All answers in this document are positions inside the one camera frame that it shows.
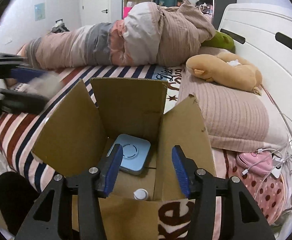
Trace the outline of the striped plush blanket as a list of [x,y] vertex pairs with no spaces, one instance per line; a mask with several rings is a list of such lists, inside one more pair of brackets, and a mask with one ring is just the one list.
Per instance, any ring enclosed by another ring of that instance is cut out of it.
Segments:
[[40,115],[0,117],[0,151],[37,191],[55,173],[87,172],[121,134],[151,147],[141,174],[119,172],[100,208],[108,239],[185,239],[194,202],[182,194],[175,145],[215,173],[197,96],[182,90],[179,67],[84,67],[60,71],[62,89]]

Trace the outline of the beige ribbed pillow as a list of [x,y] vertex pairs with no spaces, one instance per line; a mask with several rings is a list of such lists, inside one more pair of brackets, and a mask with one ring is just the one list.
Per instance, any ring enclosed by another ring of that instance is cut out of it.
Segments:
[[[208,47],[197,55],[219,53],[231,52]],[[253,152],[259,148],[281,148],[288,142],[283,118],[262,85],[261,94],[257,95],[207,82],[190,74],[186,62],[177,102],[181,103],[190,95],[196,97],[213,148]]]

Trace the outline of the tan plush dog toy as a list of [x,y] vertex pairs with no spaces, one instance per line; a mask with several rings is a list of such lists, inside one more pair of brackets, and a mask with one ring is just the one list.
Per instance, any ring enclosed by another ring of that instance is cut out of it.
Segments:
[[234,53],[201,54],[189,58],[190,74],[207,82],[260,95],[262,74],[252,63]]

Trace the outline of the white contact lens case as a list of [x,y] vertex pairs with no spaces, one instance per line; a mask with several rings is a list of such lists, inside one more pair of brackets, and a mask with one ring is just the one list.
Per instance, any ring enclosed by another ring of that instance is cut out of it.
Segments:
[[26,87],[26,92],[30,94],[41,95],[51,99],[61,89],[63,85],[60,82],[58,75],[55,73],[46,73],[40,77],[32,79]]

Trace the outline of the rolled beige grey quilt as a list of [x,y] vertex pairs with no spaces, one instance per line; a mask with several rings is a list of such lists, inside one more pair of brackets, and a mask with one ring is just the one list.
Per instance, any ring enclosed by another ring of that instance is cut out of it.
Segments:
[[38,69],[83,66],[179,66],[199,54],[215,28],[190,1],[180,7],[135,5],[126,18],[51,33],[25,44],[19,55]]

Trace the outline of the brown cardboard box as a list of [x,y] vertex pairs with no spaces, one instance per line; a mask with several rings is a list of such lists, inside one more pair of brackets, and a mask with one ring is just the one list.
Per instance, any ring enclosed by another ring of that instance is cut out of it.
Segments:
[[95,166],[120,144],[123,158],[111,195],[99,201],[108,239],[185,239],[194,202],[177,181],[172,150],[215,174],[211,144],[193,93],[165,110],[163,81],[82,81],[46,118],[32,153],[64,176]]

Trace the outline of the white headboard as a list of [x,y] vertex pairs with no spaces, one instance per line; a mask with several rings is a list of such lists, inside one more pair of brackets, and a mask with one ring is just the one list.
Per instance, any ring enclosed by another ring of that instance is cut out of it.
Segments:
[[238,55],[255,64],[263,86],[284,113],[292,135],[292,10],[271,4],[235,3],[224,10],[219,31],[244,38]]

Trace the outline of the green plush toy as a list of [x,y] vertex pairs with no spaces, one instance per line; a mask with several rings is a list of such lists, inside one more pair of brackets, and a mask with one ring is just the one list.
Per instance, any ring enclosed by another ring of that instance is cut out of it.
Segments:
[[235,52],[235,43],[234,39],[225,33],[221,33],[219,31],[215,31],[215,35],[212,39],[206,40],[201,44],[204,47],[213,47],[226,49],[232,53]]

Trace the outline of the pink pouch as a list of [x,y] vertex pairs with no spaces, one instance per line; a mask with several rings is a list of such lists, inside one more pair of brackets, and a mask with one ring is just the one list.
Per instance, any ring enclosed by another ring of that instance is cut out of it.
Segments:
[[237,164],[244,170],[242,176],[253,172],[259,176],[267,175],[273,168],[272,153],[269,151],[238,153],[236,156]]

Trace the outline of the polka dot bedsheet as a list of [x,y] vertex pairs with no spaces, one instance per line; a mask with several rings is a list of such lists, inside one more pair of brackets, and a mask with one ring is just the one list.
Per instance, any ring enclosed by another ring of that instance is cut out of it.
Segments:
[[243,175],[244,168],[237,164],[236,152],[213,148],[215,170],[219,178],[237,176],[254,197],[269,224],[274,223],[286,209],[287,183],[284,176],[267,178],[253,172]]

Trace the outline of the blue square box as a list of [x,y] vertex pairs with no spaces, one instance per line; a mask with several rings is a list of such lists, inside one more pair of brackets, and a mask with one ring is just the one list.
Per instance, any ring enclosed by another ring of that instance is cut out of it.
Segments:
[[108,151],[107,156],[110,155],[115,144],[120,144],[123,150],[120,170],[135,176],[140,175],[147,160],[151,143],[132,135],[120,134]]

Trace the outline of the white door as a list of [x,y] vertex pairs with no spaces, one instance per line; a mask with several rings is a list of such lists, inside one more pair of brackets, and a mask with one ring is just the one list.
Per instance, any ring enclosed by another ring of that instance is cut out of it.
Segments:
[[110,22],[109,0],[81,0],[82,25]]

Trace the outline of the white rounded bottle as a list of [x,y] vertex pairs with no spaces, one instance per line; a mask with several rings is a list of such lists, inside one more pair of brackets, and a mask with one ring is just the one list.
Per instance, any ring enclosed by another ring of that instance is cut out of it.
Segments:
[[146,189],[136,189],[133,192],[133,197],[135,200],[145,200],[149,199],[149,193]]

